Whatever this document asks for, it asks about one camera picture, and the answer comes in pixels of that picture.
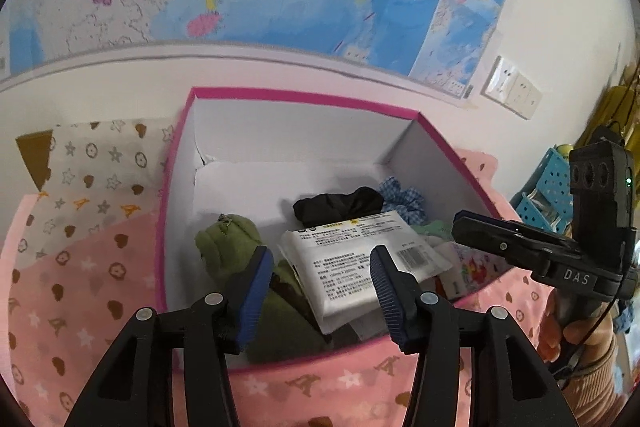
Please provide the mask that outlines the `right hand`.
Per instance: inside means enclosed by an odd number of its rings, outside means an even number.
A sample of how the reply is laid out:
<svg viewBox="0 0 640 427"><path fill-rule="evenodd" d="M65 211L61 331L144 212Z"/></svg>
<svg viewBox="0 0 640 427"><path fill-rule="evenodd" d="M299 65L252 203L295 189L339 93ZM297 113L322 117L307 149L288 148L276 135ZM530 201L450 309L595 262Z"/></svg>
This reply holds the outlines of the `right hand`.
<svg viewBox="0 0 640 427"><path fill-rule="evenodd" d="M582 351L578 363L580 367L586 367L605 359L614 340L611 315L605 314L598 326L594 326L597 322L596 319L580 320L566 326L560 326L555 317L555 297L556 291L551 291L544 310L544 317L540 322L538 355L545 362L554 362L561 354L562 340L566 340L572 345L578 345L584 340L582 345L584 351Z"/></svg>

